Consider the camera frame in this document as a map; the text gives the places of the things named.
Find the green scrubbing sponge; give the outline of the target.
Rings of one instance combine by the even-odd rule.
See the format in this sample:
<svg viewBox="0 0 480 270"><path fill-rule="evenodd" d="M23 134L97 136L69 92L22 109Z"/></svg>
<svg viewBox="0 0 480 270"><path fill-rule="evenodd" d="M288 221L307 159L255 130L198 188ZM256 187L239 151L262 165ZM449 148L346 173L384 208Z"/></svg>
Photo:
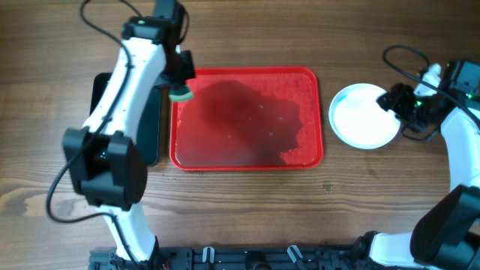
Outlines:
<svg viewBox="0 0 480 270"><path fill-rule="evenodd" d="M187 85L183 85L179 88L172 88L168 96L172 102L184 102L190 100L193 93Z"/></svg>

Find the white plate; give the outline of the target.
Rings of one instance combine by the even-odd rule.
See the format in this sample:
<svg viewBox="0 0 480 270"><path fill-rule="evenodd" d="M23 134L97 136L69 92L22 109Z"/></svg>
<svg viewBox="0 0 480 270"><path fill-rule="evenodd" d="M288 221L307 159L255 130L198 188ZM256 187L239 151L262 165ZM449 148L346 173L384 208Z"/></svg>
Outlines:
<svg viewBox="0 0 480 270"><path fill-rule="evenodd" d="M340 90L331 101L328 120L339 139L357 149L378 149L391 142L401 122L385 111L377 98L386 90L377 85L357 83Z"/></svg>

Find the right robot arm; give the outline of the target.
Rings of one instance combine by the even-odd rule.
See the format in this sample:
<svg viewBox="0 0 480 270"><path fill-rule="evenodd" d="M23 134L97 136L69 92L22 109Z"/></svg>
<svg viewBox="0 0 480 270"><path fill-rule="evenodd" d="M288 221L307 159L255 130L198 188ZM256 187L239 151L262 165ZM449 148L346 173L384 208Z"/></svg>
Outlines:
<svg viewBox="0 0 480 270"><path fill-rule="evenodd" d="M479 235L470 228L479 222L479 63L452 60L435 83L398 84L378 104L416 132L439 126L450 191L411 233L367 232L349 258L368 269L478 269Z"/></svg>

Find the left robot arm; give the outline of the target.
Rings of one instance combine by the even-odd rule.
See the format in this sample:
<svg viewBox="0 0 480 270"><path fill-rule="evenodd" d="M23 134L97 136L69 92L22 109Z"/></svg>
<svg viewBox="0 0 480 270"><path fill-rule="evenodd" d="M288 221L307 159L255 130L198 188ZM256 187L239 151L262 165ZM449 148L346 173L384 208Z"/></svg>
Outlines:
<svg viewBox="0 0 480 270"><path fill-rule="evenodd" d="M90 22L86 3L82 21L119 46L117 62L97 105L81 129L67 129L62 140L66 163L48 191L46 213L52 211L55 189L65 173L74 191L95 206L109 223L116 243L111 263L127 269L160 266L158 239L146 223L140 203L148 168L137 148L137 133L152 90L166 90L172 102L193 97L187 81L195 78L191 52L181 50L189 14L178 1L157 1L150 16L136 13L123 26L121 37Z"/></svg>

